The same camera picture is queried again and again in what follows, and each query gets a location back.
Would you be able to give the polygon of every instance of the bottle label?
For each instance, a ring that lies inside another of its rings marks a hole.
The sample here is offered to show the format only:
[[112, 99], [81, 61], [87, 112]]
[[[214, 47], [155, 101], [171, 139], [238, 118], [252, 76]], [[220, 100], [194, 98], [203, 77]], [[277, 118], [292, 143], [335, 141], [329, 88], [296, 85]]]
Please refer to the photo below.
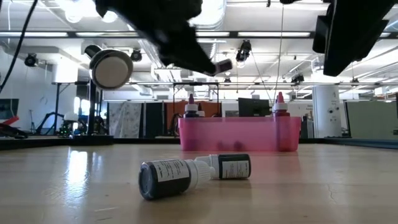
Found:
[[249, 161], [223, 162], [223, 179], [249, 177]]
[[156, 168], [158, 182], [189, 177], [189, 169], [183, 160], [151, 161]]

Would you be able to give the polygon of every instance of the pink plastic bin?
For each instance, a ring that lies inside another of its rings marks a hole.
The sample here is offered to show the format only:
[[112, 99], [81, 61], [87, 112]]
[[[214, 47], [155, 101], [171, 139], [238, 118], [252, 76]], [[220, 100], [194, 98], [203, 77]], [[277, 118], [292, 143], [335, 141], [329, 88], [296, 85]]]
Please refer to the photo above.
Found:
[[294, 152], [301, 118], [180, 118], [183, 151]]

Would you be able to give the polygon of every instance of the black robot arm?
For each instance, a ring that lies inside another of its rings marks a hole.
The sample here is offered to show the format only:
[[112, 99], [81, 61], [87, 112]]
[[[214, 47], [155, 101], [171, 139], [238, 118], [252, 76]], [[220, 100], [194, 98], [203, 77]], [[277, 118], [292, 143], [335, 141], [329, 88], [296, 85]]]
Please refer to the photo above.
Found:
[[37, 134], [37, 135], [41, 135], [41, 134], [42, 134], [42, 129], [43, 129], [43, 126], [44, 126], [45, 122], [46, 122], [46, 121], [48, 120], [48, 118], [51, 117], [52, 115], [59, 116], [59, 117], [61, 117], [61, 118], [64, 117], [64, 115], [62, 115], [62, 114], [57, 114], [56, 112], [51, 112], [51, 113], [46, 114], [46, 115], [44, 116], [43, 121], [40, 123], [39, 127], [37, 127], [35, 134]]
[[95, 0], [100, 16], [113, 11], [137, 33], [152, 42], [166, 66], [215, 76], [232, 69], [227, 59], [213, 64], [197, 42], [196, 28], [188, 20], [201, 13], [202, 0]]

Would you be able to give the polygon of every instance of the black bottle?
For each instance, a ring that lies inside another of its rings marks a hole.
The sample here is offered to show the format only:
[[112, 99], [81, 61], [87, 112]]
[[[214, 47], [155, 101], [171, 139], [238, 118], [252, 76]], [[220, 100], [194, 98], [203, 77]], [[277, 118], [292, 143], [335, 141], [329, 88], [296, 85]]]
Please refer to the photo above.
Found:
[[144, 162], [139, 172], [139, 191], [146, 200], [179, 195], [204, 184], [214, 173], [214, 169], [203, 161]]

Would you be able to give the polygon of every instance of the desk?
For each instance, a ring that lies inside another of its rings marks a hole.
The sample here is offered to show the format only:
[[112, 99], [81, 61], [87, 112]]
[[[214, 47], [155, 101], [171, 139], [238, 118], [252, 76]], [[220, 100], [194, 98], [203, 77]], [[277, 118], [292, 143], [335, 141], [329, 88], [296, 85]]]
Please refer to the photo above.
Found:
[[193, 159], [179, 145], [48, 147], [0, 152], [2, 224], [396, 223], [398, 151], [302, 144], [251, 154], [249, 180], [211, 181], [146, 202], [141, 162]]

